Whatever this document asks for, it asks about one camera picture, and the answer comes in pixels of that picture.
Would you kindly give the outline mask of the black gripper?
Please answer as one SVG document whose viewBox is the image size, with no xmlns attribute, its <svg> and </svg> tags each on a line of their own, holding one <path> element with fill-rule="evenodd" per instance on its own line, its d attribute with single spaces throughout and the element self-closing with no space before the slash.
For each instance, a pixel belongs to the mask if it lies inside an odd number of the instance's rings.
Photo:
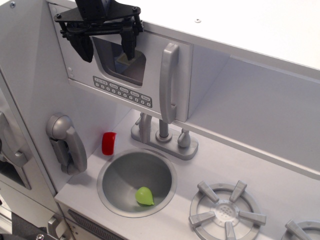
<svg viewBox="0 0 320 240">
<path fill-rule="evenodd" d="M 77 0 L 76 7 L 54 16 L 60 33 L 78 55 L 91 63 L 94 47 L 90 36 L 120 34 L 127 59 L 135 58 L 136 36 L 144 31 L 141 9 L 115 0 Z"/>
</svg>

